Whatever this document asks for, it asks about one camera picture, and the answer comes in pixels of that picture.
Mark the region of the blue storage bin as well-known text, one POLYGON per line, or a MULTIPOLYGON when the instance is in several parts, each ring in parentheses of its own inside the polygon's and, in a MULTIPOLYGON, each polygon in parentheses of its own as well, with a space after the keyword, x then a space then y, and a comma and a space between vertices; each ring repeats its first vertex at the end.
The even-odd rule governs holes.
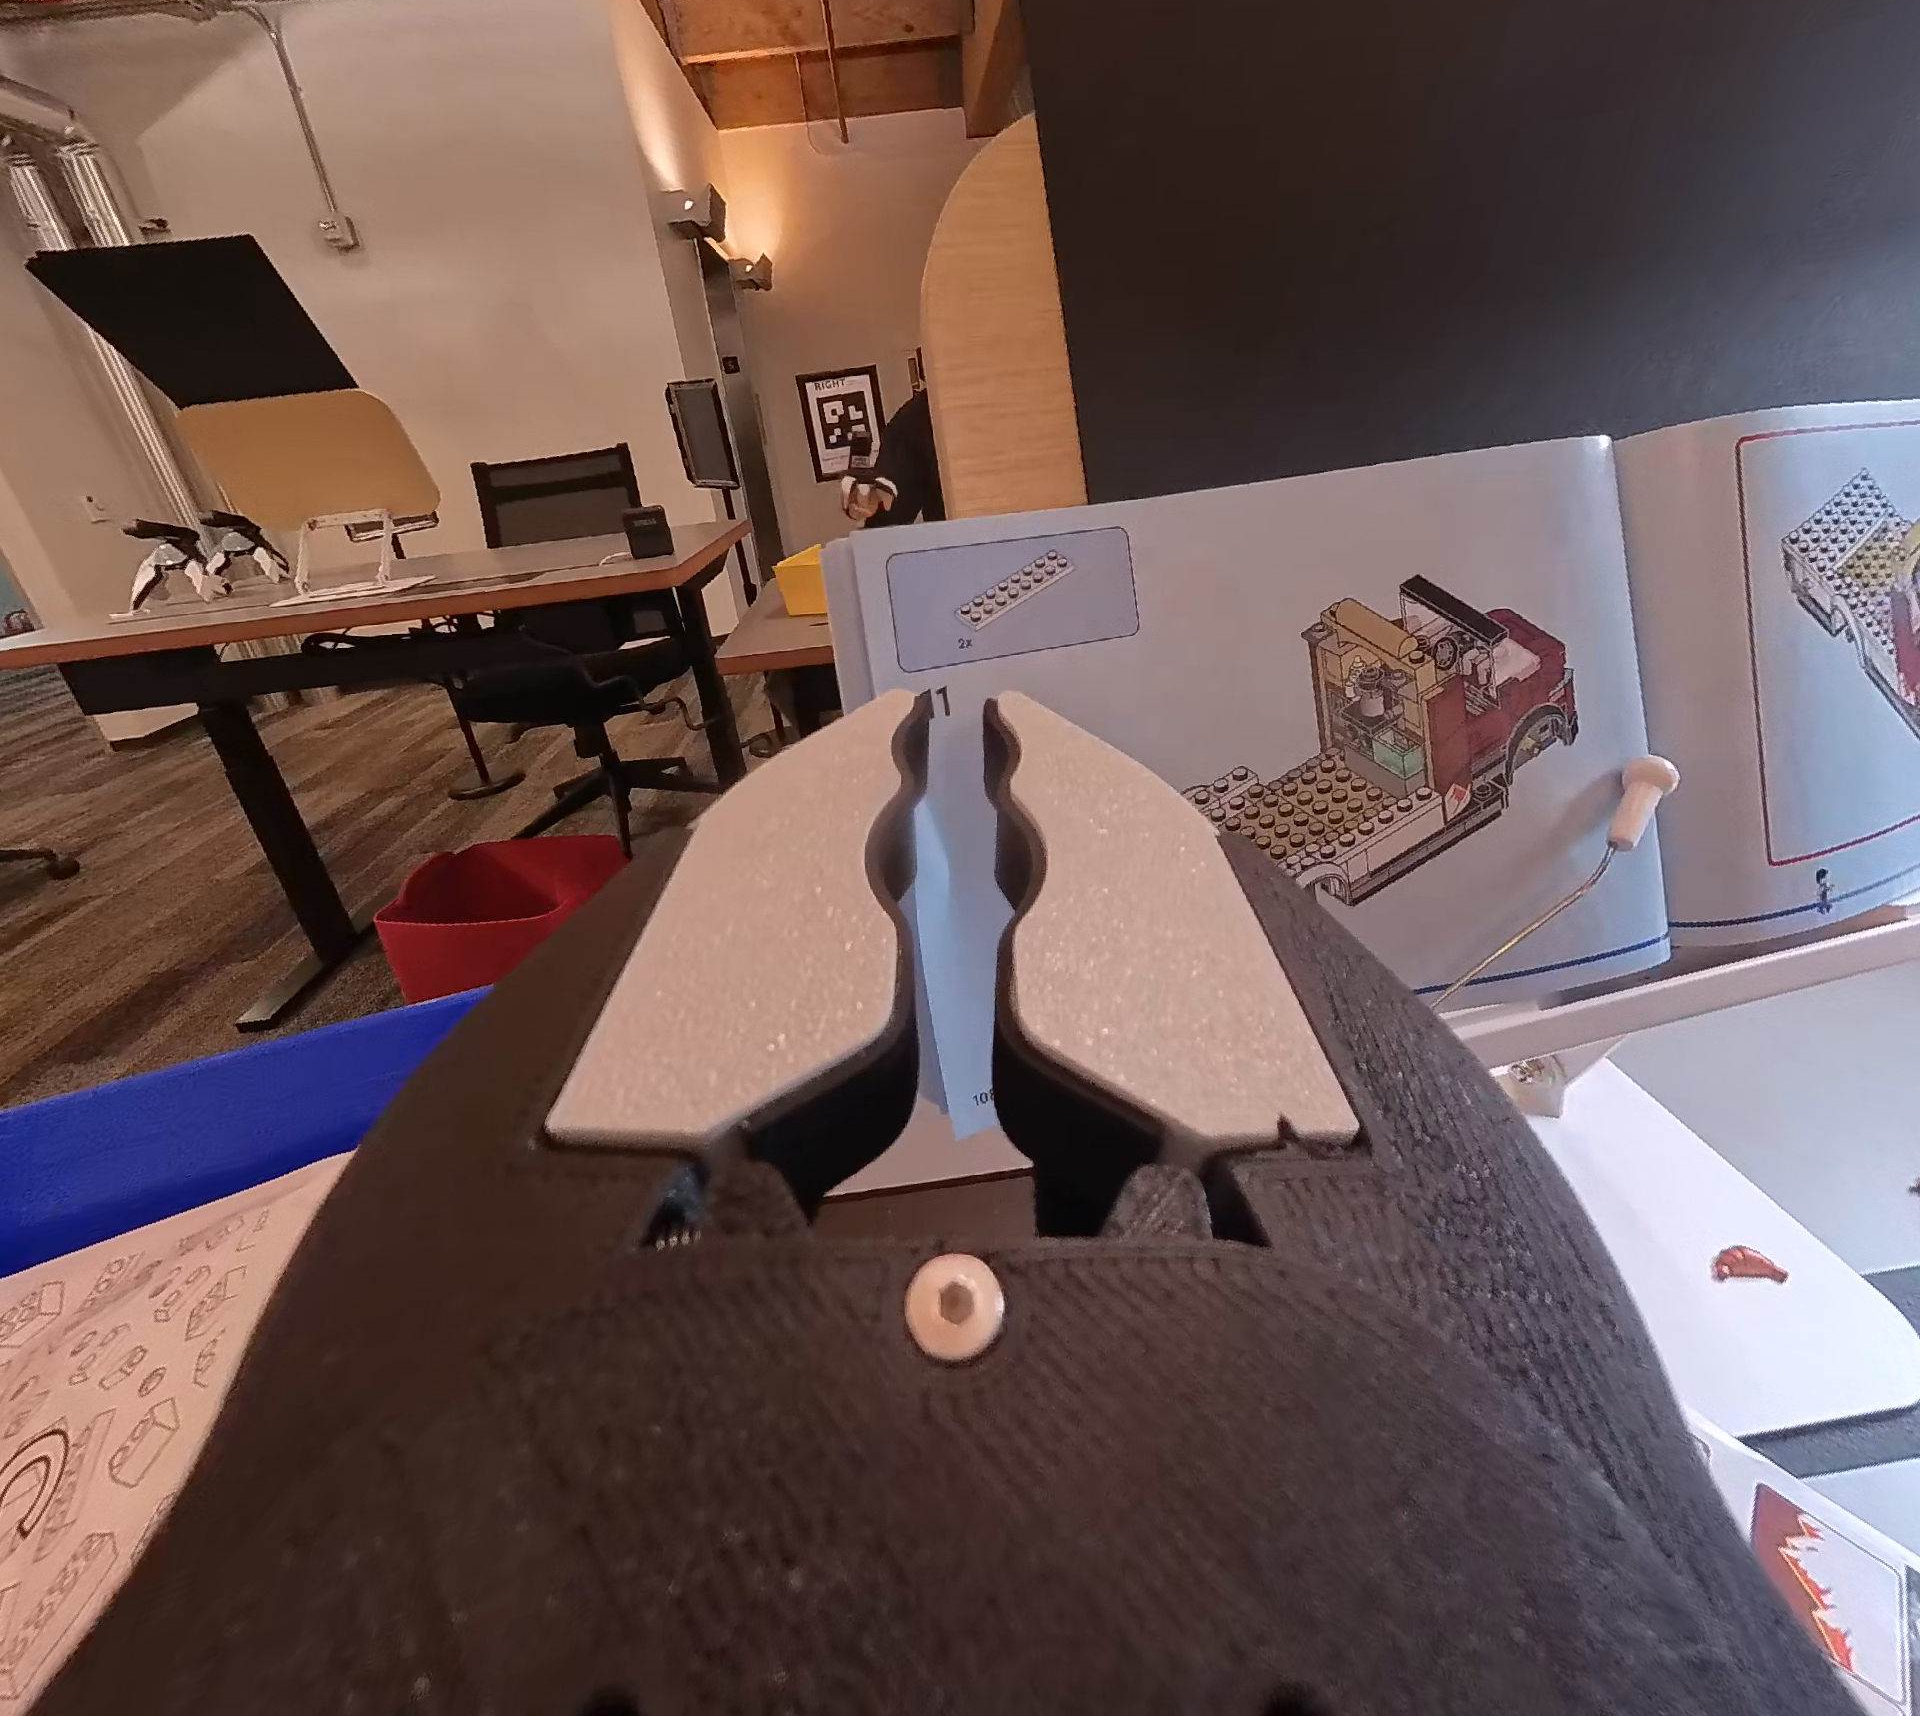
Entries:
POLYGON ((0 1273, 352 1151, 441 1033, 450 992, 0 1112, 0 1273))

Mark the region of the white book stand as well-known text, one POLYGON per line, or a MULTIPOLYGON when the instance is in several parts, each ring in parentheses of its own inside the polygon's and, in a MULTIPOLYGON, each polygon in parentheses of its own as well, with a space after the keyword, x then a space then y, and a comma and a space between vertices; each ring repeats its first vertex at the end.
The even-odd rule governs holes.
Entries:
POLYGON ((1614 1050, 1635 1033, 1753 1011, 1914 964, 1914 907, 1770 954, 1627 983, 1571 1004, 1467 1004, 1473 976, 1430 992, 1599 1227, 1670 1389, 1722 1435, 1798 1435, 1914 1408, 1914 1325, 1827 1237, 1670 1117, 1614 1050), (1786 1266, 1712 1278, 1753 1245, 1786 1266))

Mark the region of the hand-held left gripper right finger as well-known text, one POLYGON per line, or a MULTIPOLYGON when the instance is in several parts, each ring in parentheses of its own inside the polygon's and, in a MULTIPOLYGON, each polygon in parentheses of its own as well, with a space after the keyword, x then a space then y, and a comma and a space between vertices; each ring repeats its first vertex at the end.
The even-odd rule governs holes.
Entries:
POLYGON ((1357 1107, 1294 992, 1215 822, 1149 763, 1029 696, 995 696, 998 752, 998 1124, 1029 1096, 1143 1131, 1163 1160, 1355 1147, 1357 1107))

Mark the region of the book stand with beige board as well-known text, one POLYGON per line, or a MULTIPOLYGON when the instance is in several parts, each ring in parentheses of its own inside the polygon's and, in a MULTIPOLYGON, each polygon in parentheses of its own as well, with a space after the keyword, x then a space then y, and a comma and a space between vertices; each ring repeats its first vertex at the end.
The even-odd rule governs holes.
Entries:
POLYGON ((197 466, 234 492, 234 518, 262 540, 292 531, 292 594, 273 611, 303 611, 325 600, 402 600, 431 586, 398 557, 402 518, 439 518, 441 492, 418 460, 398 407, 365 391, 309 391, 262 399, 207 399, 171 411, 197 466), (371 528, 376 574, 346 586, 309 586, 309 531, 371 528))

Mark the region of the sticker sheet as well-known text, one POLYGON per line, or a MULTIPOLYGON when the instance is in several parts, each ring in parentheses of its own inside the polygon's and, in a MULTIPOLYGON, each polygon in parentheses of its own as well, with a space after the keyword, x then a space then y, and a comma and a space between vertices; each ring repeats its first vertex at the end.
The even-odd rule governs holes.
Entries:
POLYGON ((1920 1711, 1920 1554, 1871 1529, 1748 1438, 1696 1419, 1696 1445, 1792 1627, 1833 1656, 1863 1711, 1920 1711))

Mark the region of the red floor bin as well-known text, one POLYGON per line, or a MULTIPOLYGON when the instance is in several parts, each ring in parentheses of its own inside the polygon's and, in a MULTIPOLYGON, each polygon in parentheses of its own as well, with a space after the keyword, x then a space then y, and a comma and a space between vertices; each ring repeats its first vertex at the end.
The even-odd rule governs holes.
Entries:
POLYGON ((500 839, 418 863, 376 907, 410 1004, 497 987, 630 864, 617 839, 500 839))

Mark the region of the black office chair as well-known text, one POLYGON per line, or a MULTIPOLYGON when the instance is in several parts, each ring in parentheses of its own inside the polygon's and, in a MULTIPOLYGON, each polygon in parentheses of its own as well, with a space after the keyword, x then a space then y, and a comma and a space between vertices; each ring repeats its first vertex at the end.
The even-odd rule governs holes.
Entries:
MULTIPOLYGON (((555 541, 555 540, 624 540, 624 510, 640 503, 637 453, 551 453, 551 460, 481 460, 473 466, 484 541, 555 541)), ((518 635, 540 644, 533 662, 465 671, 450 680, 457 716, 473 723, 518 723, 518 728, 570 728, 572 752, 591 759, 591 779, 570 783, 551 815, 529 822, 547 839, 572 820, 584 800, 609 800, 624 856, 637 846, 630 795, 685 788, 719 795, 719 783, 695 779, 689 759, 617 759, 609 716, 658 710, 652 696, 695 671, 689 611, 675 594, 649 600, 584 600, 584 605, 533 605, 500 611, 497 635, 518 635)))

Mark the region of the square tag poster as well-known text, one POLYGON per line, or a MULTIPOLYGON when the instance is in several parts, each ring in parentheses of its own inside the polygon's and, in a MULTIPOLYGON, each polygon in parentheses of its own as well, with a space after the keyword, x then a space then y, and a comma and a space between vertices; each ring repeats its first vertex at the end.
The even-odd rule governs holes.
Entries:
POLYGON ((797 379, 797 396, 804 396, 804 434, 817 482, 865 471, 881 460, 886 407, 881 407, 875 366, 806 370, 797 379))

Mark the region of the corrugated silver duct pipe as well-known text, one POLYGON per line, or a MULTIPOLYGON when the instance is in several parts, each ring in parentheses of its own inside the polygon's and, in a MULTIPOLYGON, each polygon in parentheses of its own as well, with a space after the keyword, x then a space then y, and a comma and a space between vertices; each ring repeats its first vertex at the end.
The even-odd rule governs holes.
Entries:
MULTIPOLYGON (((118 201, 101 140, 89 130, 89 121, 71 103, 30 88, 16 79, 0 79, 0 121, 8 121, 10 210, 27 216, 27 231, 39 239, 39 250, 71 250, 65 210, 79 216, 79 225, 96 250, 133 242, 133 216, 118 201), (52 155, 61 184, 65 184, 65 210, 52 201, 39 147, 52 155)), ((181 460, 171 423, 154 411, 151 382, 133 370, 133 357, 118 344, 106 344, 96 326, 89 326, 89 344, 106 379, 106 396, 118 399, 118 411, 133 423, 136 453, 151 460, 151 477, 154 477, 167 513, 181 528, 193 528, 197 518, 197 477, 181 460)))

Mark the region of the black tilted panel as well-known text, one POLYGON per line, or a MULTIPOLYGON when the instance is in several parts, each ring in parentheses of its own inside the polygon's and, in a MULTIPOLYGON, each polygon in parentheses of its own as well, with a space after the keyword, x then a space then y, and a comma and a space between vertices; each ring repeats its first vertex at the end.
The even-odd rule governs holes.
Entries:
POLYGON ((39 250, 30 278, 171 407, 352 391, 346 357, 249 231, 39 250))

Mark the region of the printed paper bag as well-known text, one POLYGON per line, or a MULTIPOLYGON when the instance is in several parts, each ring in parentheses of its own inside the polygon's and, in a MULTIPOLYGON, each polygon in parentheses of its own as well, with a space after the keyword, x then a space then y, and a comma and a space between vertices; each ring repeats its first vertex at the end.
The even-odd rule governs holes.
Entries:
POLYGON ((346 1151, 8 1273, 0 1711, 39 1711, 186 1490, 346 1151))

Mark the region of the building instruction booklet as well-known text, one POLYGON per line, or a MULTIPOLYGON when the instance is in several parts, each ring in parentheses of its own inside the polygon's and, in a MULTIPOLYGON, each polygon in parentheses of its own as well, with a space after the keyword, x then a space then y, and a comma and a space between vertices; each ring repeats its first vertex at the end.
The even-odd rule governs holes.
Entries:
POLYGON ((825 547, 843 708, 934 696, 920 1090, 995 1131, 979 708, 1033 696, 1516 1004, 1914 901, 1914 399, 1551 434, 825 547))

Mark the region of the black monitor on pole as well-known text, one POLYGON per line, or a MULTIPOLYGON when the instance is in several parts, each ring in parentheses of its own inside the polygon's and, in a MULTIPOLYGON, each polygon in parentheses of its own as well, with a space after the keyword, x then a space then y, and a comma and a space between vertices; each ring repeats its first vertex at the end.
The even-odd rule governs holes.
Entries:
POLYGON ((664 382, 664 411, 685 449, 685 477, 701 492, 745 492, 745 460, 724 411, 724 391, 712 379, 701 382, 664 382))

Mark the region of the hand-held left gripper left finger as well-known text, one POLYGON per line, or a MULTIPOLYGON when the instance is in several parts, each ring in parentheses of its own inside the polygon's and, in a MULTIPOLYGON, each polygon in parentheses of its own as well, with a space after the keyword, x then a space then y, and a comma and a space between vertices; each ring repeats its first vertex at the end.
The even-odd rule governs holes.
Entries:
POLYGON ((551 1097, 551 1144, 875 1160, 902 1135, 929 723, 929 696, 881 696, 701 815, 551 1097))

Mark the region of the spare gripper tool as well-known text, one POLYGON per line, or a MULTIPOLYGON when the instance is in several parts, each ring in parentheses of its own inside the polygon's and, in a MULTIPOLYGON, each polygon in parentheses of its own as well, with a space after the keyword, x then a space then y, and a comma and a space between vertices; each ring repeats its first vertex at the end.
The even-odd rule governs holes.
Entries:
POLYGON ((292 582, 292 564, 273 547, 273 540, 227 510, 206 510, 206 574, 227 582, 238 564, 249 564, 262 582, 292 582))
POLYGON ((216 600, 206 528, 126 518, 118 531, 145 541, 145 564, 133 574, 133 605, 118 611, 118 619, 161 605, 171 582, 186 582, 197 600, 216 600))

